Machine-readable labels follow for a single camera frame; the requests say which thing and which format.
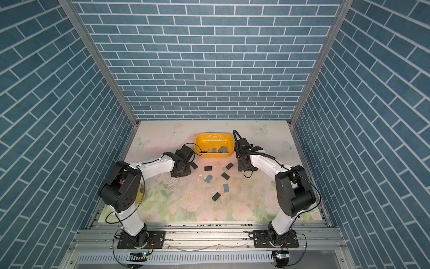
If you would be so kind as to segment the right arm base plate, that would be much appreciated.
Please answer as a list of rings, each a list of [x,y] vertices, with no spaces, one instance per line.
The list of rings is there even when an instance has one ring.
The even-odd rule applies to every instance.
[[[299,241],[295,230],[278,235],[274,230],[253,230],[248,234],[255,248],[298,248]]]

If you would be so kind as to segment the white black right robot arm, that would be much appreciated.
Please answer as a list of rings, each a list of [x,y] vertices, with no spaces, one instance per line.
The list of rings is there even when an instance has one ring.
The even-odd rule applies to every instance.
[[[311,210],[317,200],[316,188],[302,166],[285,165],[241,136],[235,136],[234,140],[238,171],[260,170],[274,179],[280,210],[269,223],[268,235],[273,244],[279,245],[281,239],[290,235],[297,218]]]

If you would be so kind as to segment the light blue eraser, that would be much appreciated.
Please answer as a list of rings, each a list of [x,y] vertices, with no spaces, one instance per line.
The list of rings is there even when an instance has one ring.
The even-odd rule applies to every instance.
[[[206,177],[206,179],[204,180],[206,183],[209,183],[212,180],[213,176],[212,175],[208,175]]]

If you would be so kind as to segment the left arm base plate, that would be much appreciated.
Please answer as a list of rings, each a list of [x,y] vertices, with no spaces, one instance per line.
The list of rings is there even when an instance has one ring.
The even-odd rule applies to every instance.
[[[166,232],[163,230],[143,231],[136,236],[131,236],[125,231],[115,235],[118,240],[118,249],[162,249]]]

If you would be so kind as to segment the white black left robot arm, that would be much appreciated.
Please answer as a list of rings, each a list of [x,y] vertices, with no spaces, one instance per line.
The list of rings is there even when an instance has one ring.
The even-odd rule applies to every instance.
[[[139,217],[137,210],[144,200],[146,179],[164,173],[173,178],[191,174],[191,163],[196,152],[183,145],[175,152],[165,152],[161,157],[140,163],[118,161],[105,177],[99,189],[99,196],[111,209],[116,221],[105,219],[107,224],[120,224],[122,236],[133,248],[142,248],[148,242],[147,225]]]

